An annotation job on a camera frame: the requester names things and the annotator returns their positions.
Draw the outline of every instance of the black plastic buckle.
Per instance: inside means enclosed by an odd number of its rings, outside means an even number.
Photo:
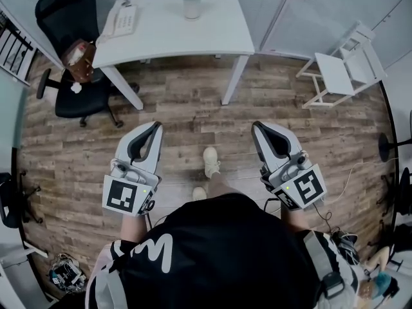
[[[332,299],[335,296],[338,296],[345,289],[345,283],[343,281],[343,278],[340,275],[340,273],[338,273],[336,271],[330,272],[329,274],[324,276],[323,279],[322,279],[322,284],[323,284],[323,287],[324,287],[325,298],[327,298],[327,299]],[[335,288],[338,285],[342,285],[342,289],[337,291],[337,292],[334,292],[333,294],[329,294],[328,291],[331,290],[332,288]]]

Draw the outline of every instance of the white sneaker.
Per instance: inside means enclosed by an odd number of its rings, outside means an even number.
[[[203,159],[206,177],[211,178],[213,173],[219,173],[220,161],[218,161],[218,152],[214,147],[207,147],[204,150]]]
[[[206,191],[202,187],[195,187],[192,192],[193,201],[206,199]]]

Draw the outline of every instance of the table leg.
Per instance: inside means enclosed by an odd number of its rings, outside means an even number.
[[[105,66],[100,68],[103,73],[110,79],[110,81],[117,87],[117,89],[127,98],[137,110],[143,109],[143,102],[137,97],[136,93],[131,89],[123,76],[116,69],[115,66]]]
[[[236,60],[234,61],[232,67],[232,71],[230,72],[229,84],[227,86],[225,94],[221,98],[222,105],[225,106],[229,103],[230,98],[232,97],[236,89],[236,85],[238,84],[238,81],[240,79],[240,76],[242,75],[243,69],[245,68],[248,59],[248,55],[240,55],[236,57]]]

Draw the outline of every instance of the white tissue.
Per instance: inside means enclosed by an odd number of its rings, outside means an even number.
[[[80,93],[80,90],[82,90],[82,85],[80,85],[78,82],[75,82],[72,86],[71,86],[71,90],[74,91],[76,94]]]

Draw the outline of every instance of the black t-shirt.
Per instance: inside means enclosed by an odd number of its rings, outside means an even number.
[[[128,308],[313,308],[320,282],[305,234],[226,194],[186,203],[140,244],[112,244],[103,270],[118,272]],[[89,294],[94,309],[96,280]]]

